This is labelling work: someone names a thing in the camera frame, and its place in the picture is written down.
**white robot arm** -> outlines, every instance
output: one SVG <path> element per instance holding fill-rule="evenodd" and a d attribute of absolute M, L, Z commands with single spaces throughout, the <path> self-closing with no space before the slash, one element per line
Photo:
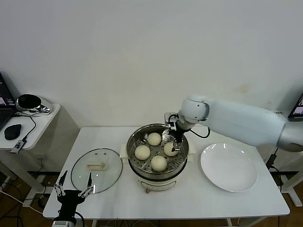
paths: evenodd
<path fill-rule="evenodd" d="M 275 113 L 255 106 L 191 95 L 184 99 L 175 121 L 177 135 L 198 123 L 252 146 L 273 144 L 292 152 L 303 151 L 302 122 L 283 121 Z"/>

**wooden floor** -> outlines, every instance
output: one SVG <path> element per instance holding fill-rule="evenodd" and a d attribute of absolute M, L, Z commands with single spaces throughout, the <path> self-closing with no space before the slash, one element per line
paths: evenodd
<path fill-rule="evenodd" d="M 5 180 L 5 176 L 0 176 L 0 181 L 3 182 Z M 47 186 L 53 186 L 55 181 L 57 180 L 57 176 L 47 176 L 44 180 L 44 184 Z M 19 178 L 15 181 L 11 181 L 11 184 L 16 186 L 21 194 L 22 198 L 29 192 L 29 186 L 24 183 Z M 300 183 L 295 187 L 295 190 L 298 194 L 298 196 L 303 200 L 303 183 Z M 8 185 L 5 189 L 6 193 L 9 193 L 10 195 L 16 197 L 17 199 L 20 199 L 19 192 L 13 187 Z M 303 207 L 295 207 L 289 198 L 288 195 L 283 195 L 290 210 L 291 213 L 287 216 L 282 216 L 280 218 L 280 227 L 303 227 Z M 46 203 L 47 198 L 43 198 L 41 200 L 42 203 Z M 8 218 L 2 216 L 11 208 L 16 206 L 18 204 L 17 201 L 11 199 L 10 197 L 0 194 L 0 227 L 22 227 L 20 221 L 19 226 L 17 226 L 17 218 Z M 37 200 L 32 204 L 32 207 L 36 210 L 43 211 L 42 208 L 40 208 L 37 204 Z M 20 205 L 17 205 L 9 214 L 6 216 L 15 217 L 18 214 L 19 210 L 19 216 L 22 218 L 23 227 L 51 227 L 52 226 L 52 220 L 44 218 L 41 214 L 36 213 L 32 211 L 29 208 L 20 208 Z M 241 223 L 243 219 L 232 219 L 233 225 L 237 226 L 237 223 Z M 91 226 L 92 221 L 86 220 L 86 225 Z M 107 221 L 98 221 L 97 226 L 104 226 Z M 151 221 L 154 225 L 147 223 L 147 222 L 138 222 L 135 226 L 136 227 L 148 227 L 148 226 L 156 226 L 156 227 L 220 227 L 220 226 L 227 226 L 227 223 L 225 220 L 222 219 L 207 219 L 207 220 L 153 220 Z M 126 227 L 126 224 L 128 227 L 132 225 L 134 221 L 126 221 L 123 222 L 121 220 L 111 221 L 109 223 L 109 226 L 116 226 L 117 227 Z M 269 217 L 258 224 L 255 225 L 255 227 L 278 227 L 278 218 L 277 217 Z"/>

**white wall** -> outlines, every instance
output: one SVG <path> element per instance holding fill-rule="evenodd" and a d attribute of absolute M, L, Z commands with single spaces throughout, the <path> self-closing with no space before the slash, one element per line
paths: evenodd
<path fill-rule="evenodd" d="M 163 122 L 189 93 L 287 109 L 302 92 L 302 9 L 294 0 L 2 0 L 0 71 L 79 127 Z"/>

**table leg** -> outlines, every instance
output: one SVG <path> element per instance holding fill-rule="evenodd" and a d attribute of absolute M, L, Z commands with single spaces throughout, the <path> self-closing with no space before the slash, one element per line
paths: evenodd
<path fill-rule="evenodd" d="M 227 224 L 228 224 L 228 227 L 232 227 L 232 220 L 230 218 L 227 218 Z"/>
<path fill-rule="evenodd" d="M 260 221 L 264 220 L 267 217 L 259 217 L 259 218 L 246 218 L 243 222 L 239 224 L 239 227 L 251 227 Z"/>
<path fill-rule="evenodd" d="M 17 176 L 12 173 L 2 162 L 0 162 L 0 172 L 2 172 L 5 176 L 9 176 L 13 181 L 17 179 Z"/>
<path fill-rule="evenodd" d="M 91 224 L 91 227 L 96 227 L 97 226 L 97 221 L 96 219 L 93 220 L 93 224 Z"/>
<path fill-rule="evenodd" d="M 303 180 L 303 171 L 298 172 L 289 180 L 285 175 L 281 176 L 283 185 L 282 185 L 282 193 L 288 193 L 289 197 L 292 199 L 294 205 L 296 207 L 301 207 L 302 202 L 298 197 L 297 193 L 294 190 L 294 187 Z"/>
<path fill-rule="evenodd" d="M 22 166 L 16 162 L 6 150 L 2 150 L 0 153 L 0 162 L 2 162 L 8 169 L 14 172 L 25 183 L 36 190 L 43 191 L 44 187 L 30 175 Z"/>

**black mouse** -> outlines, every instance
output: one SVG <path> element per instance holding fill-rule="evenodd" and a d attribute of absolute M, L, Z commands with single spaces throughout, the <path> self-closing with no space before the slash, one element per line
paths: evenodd
<path fill-rule="evenodd" d="M 20 135 L 21 124 L 14 124 L 4 130 L 4 137 L 7 140 L 13 140 Z"/>

